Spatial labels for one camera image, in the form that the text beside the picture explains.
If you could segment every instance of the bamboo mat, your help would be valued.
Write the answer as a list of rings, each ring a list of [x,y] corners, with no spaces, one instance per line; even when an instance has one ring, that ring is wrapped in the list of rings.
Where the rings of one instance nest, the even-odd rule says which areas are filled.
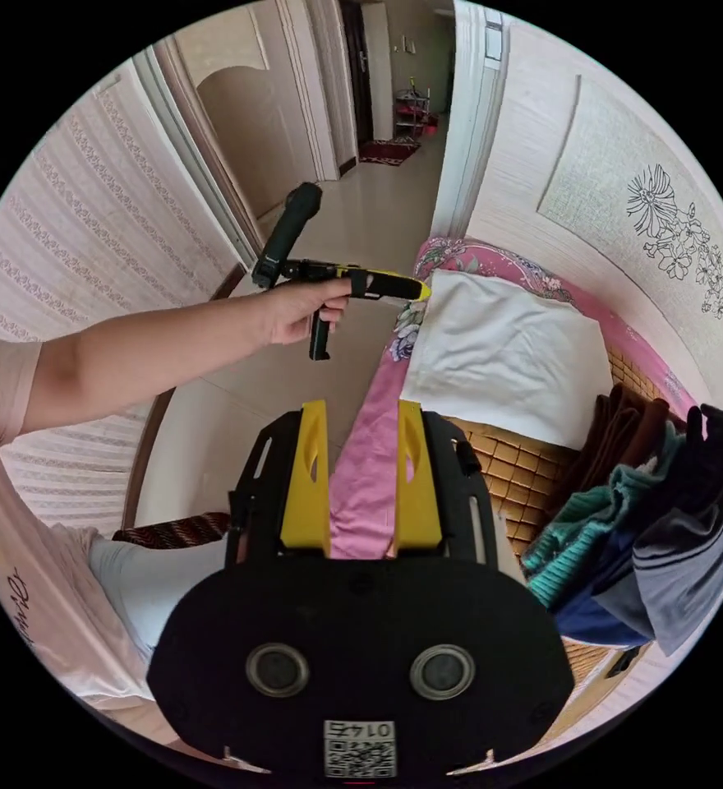
[[[661,396],[657,387],[617,348],[607,350],[614,383],[621,383],[650,399]],[[490,504],[494,512],[506,516],[509,543],[520,557],[547,521],[543,511],[546,497],[578,453],[491,425],[449,420],[463,430],[477,453],[490,492]],[[564,648],[576,685],[602,661],[610,659],[607,647],[587,646],[565,639]]]

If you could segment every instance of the person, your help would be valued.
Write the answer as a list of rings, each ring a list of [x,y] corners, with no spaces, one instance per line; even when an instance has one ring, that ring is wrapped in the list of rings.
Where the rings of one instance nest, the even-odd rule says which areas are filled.
[[[266,345],[304,340],[317,309],[334,330],[350,290],[347,279],[288,283],[41,343],[0,340],[0,447],[150,401]],[[145,674],[164,622],[222,563],[218,543],[152,551],[92,528],[45,525],[0,458],[0,602],[46,668],[93,708],[112,715],[153,702]]]

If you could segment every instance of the hallway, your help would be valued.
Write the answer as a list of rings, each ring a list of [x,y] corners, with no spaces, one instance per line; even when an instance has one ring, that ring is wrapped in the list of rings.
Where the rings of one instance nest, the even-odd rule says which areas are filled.
[[[292,255],[410,274],[430,235],[448,123],[441,118],[438,133],[399,167],[358,164],[342,180],[321,184],[320,213]],[[277,218],[265,218],[265,233]],[[247,276],[233,297],[255,290]],[[310,362],[306,343],[272,346],[178,387],[150,457],[136,525],[225,510],[259,431],[311,399],[326,400],[330,471],[399,310],[398,304],[351,301],[329,342],[328,362]]]

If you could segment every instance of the bed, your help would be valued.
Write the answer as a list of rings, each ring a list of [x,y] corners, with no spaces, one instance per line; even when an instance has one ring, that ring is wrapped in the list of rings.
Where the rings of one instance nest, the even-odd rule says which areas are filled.
[[[605,340],[611,376],[650,399],[662,397],[671,411],[685,414],[695,403],[651,346],[591,294],[555,277],[524,258],[482,242],[432,238],[419,251],[414,275],[428,280],[436,269],[500,277],[546,299],[569,303],[596,320]],[[334,474],[329,480],[332,557],[380,559],[394,533],[397,403],[415,344],[424,302],[400,314],[381,356],[370,389],[353,424]],[[520,556],[544,521],[545,498],[576,453],[534,441],[494,425],[451,421],[463,429],[486,477],[494,511],[507,519],[513,552]],[[608,676],[621,652],[564,640],[576,688],[559,721],[546,739],[573,725],[588,708],[589,698],[601,700],[626,675]]]

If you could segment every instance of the label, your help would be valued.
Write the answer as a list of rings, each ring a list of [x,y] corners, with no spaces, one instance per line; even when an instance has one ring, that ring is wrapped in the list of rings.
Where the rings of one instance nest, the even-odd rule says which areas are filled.
[[[324,766],[329,778],[397,775],[394,721],[325,721]]]

